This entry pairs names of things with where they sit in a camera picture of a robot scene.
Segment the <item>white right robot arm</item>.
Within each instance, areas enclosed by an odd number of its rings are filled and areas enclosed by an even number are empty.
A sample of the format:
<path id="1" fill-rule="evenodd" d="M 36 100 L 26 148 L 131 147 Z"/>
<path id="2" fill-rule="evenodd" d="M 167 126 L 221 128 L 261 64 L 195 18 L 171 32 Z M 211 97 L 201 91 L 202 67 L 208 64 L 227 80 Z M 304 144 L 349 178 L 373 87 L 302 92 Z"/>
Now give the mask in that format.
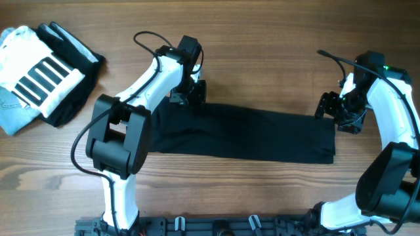
<path id="1" fill-rule="evenodd" d="M 350 233 L 379 226 L 394 235 L 404 223 L 419 223 L 419 115 L 411 79 L 404 69 L 388 66 L 380 52 L 367 51 L 350 61 L 324 50 L 318 54 L 339 66 L 353 66 L 339 81 L 340 93 L 326 92 L 314 114 L 333 117 L 341 132 L 361 131 L 367 111 L 374 112 L 382 150 L 358 180 L 356 190 L 334 202 L 319 203 L 310 213 L 309 230 Z"/>

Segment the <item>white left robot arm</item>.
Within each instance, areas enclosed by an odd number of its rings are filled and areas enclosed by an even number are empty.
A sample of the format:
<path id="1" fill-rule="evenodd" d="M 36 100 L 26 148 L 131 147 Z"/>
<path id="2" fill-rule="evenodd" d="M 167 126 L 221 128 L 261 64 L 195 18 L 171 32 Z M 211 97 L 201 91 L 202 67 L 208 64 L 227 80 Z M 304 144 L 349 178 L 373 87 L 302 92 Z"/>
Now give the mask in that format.
<path id="1" fill-rule="evenodd" d="M 181 106 L 205 102 L 203 49 L 196 38 L 185 35 L 177 47 L 166 44 L 152 55 L 129 88 L 114 97 L 103 94 L 94 105 L 86 155 L 104 184 L 106 210 L 97 231 L 108 235 L 138 232 L 135 179 L 149 152 L 153 111 L 164 98 Z"/>

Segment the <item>black polo shirt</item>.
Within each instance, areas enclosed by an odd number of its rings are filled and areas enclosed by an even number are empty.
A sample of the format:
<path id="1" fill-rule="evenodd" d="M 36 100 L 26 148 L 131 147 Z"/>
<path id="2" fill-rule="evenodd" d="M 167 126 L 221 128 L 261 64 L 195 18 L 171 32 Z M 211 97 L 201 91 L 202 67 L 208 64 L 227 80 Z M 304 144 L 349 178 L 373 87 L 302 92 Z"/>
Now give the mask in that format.
<path id="1" fill-rule="evenodd" d="M 165 98 L 152 114 L 151 152 L 331 164 L 332 119 L 227 104 L 182 106 Z"/>

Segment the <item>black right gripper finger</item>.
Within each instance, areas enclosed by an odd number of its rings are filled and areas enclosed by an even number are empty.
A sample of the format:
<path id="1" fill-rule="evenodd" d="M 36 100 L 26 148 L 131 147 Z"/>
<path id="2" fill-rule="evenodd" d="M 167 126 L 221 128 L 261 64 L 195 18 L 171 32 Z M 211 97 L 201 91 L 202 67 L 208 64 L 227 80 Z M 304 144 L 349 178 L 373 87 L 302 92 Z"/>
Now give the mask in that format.
<path id="1" fill-rule="evenodd" d="M 328 104 L 328 93 L 323 93 L 314 114 L 314 117 L 316 119 L 321 119 L 324 116 L 325 108 L 327 104 Z"/>
<path id="2" fill-rule="evenodd" d="M 340 97 L 336 92 L 325 92 L 323 94 L 324 113 L 337 118 L 339 114 Z"/>

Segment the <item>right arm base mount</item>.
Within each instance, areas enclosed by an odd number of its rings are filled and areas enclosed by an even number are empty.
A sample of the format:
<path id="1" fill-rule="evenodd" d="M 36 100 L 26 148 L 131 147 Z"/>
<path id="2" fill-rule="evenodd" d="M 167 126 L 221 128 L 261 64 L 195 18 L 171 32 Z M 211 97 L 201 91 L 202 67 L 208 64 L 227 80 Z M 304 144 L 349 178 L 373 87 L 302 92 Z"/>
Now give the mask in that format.
<path id="1" fill-rule="evenodd" d="M 355 200 L 319 202 L 313 208 L 316 215 L 315 227 L 339 229 L 355 226 L 363 222 Z"/>

